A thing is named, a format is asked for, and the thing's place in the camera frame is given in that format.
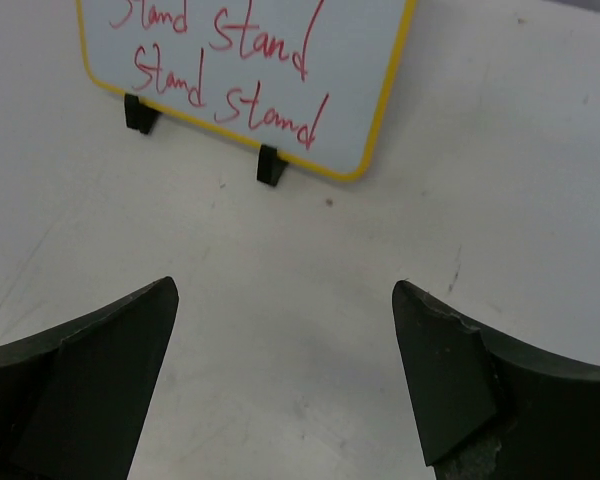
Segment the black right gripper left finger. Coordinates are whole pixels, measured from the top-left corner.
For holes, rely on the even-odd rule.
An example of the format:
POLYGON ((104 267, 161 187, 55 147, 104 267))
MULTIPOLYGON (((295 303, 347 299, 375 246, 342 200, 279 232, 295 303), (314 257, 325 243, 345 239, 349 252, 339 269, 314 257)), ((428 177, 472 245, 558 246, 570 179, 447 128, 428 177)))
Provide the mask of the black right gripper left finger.
POLYGON ((173 331, 165 277, 0 346, 0 479, 125 479, 173 331))

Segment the yellow framed whiteboard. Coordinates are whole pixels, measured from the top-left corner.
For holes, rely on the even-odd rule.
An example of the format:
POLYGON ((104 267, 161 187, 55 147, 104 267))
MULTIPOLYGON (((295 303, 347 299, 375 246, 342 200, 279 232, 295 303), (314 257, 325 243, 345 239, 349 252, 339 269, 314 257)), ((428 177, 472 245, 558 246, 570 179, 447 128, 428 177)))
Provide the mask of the yellow framed whiteboard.
POLYGON ((98 87, 339 181, 368 169, 412 1, 80 1, 98 87))

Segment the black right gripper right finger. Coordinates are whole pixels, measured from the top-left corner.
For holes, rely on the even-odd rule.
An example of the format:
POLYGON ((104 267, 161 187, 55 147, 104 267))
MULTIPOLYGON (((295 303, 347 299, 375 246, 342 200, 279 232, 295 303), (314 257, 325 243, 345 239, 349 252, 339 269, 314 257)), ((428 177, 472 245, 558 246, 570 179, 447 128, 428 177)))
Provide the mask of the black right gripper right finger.
POLYGON ((392 308, 437 478, 600 479, 600 366, 524 343, 408 281, 392 308))

